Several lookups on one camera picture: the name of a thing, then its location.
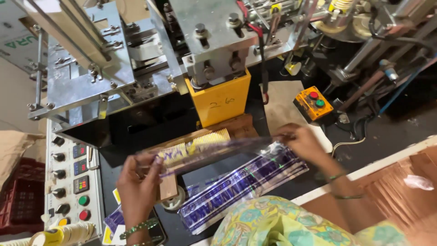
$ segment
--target green button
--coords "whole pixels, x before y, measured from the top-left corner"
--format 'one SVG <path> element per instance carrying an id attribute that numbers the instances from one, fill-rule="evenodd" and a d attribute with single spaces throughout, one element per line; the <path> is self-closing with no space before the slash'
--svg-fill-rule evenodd
<path id="1" fill-rule="evenodd" d="M 321 108 L 324 105 L 325 105 L 325 102 L 323 100 L 319 99 L 319 100 L 316 101 L 316 106 L 317 107 Z"/>
<path id="2" fill-rule="evenodd" d="M 90 198 L 88 196 L 81 196 L 78 201 L 79 205 L 82 206 L 87 206 L 89 202 L 90 202 Z"/>

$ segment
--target floral print clothing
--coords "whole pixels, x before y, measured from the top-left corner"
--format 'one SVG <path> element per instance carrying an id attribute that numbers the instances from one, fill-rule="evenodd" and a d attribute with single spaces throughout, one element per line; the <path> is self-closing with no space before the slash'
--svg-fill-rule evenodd
<path id="1" fill-rule="evenodd" d="M 281 197 L 239 204 L 223 219 L 211 246 L 407 246 L 404 234 L 382 221 L 352 235 Z"/>

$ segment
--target red digital readout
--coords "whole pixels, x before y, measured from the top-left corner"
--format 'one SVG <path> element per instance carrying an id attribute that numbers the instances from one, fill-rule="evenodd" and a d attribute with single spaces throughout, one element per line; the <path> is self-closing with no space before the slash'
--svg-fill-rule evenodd
<path id="1" fill-rule="evenodd" d="M 79 189 L 80 190 L 81 189 L 85 189 L 86 186 L 87 186 L 87 182 L 86 181 L 79 182 Z"/>

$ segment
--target red button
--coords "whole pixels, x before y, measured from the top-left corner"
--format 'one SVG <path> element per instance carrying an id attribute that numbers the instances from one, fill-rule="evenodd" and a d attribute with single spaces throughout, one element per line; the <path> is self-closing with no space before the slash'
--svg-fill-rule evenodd
<path id="1" fill-rule="evenodd" d="M 79 214 L 79 219 L 83 221 L 89 220 L 91 217 L 91 212 L 89 210 L 84 210 Z"/>
<path id="2" fill-rule="evenodd" d="M 309 98 L 311 98 L 312 100 L 316 100 L 317 98 L 319 98 L 319 94 L 315 91 L 312 91 L 309 93 Z"/>

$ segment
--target control panel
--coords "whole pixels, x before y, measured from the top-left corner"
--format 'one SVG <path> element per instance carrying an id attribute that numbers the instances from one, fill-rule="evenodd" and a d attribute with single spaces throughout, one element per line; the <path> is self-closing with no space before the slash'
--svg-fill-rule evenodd
<path id="1" fill-rule="evenodd" d="M 103 235 L 104 218 L 98 151 L 52 133 L 47 121 L 45 213 L 52 224 L 94 224 L 91 240 Z"/>

